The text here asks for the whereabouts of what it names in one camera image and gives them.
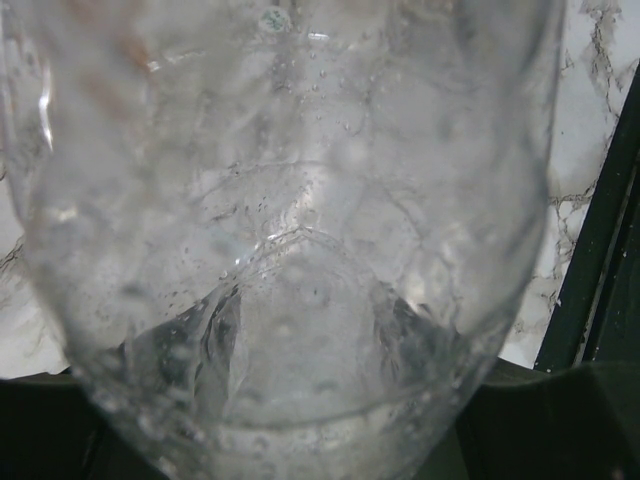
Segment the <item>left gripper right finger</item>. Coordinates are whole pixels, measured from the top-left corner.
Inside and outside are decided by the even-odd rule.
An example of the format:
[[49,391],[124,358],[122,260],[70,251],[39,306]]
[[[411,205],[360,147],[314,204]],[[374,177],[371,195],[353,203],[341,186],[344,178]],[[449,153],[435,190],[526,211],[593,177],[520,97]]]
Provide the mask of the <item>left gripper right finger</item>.
[[639,367],[543,373],[500,360],[456,430],[472,479],[636,479]]

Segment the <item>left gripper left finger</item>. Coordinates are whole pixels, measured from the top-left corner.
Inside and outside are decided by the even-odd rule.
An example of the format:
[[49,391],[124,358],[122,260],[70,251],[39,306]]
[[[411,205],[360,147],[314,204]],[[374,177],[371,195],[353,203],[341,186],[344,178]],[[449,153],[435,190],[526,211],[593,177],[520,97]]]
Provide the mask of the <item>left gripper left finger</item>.
[[68,372],[1,382],[3,479],[163,479]]

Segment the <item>white bottle cap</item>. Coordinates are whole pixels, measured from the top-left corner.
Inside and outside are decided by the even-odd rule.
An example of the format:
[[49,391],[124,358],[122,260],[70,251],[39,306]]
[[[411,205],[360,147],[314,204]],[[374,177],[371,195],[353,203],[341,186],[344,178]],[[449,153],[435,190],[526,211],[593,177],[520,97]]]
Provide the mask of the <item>white bottle cap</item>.
[[261,13],[258,26],[268,34],[287,33],[291,29],[291,18],[284,8],[270,5]]

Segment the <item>clear plastic bottle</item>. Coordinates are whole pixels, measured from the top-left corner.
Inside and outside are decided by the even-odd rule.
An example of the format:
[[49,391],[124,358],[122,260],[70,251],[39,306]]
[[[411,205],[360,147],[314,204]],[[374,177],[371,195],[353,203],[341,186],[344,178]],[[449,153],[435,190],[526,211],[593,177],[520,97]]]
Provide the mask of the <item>clear plastic bottle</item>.
[[412,478],[535,268],[565,11],[3,2],[28,277],[109,424],[172,479]]

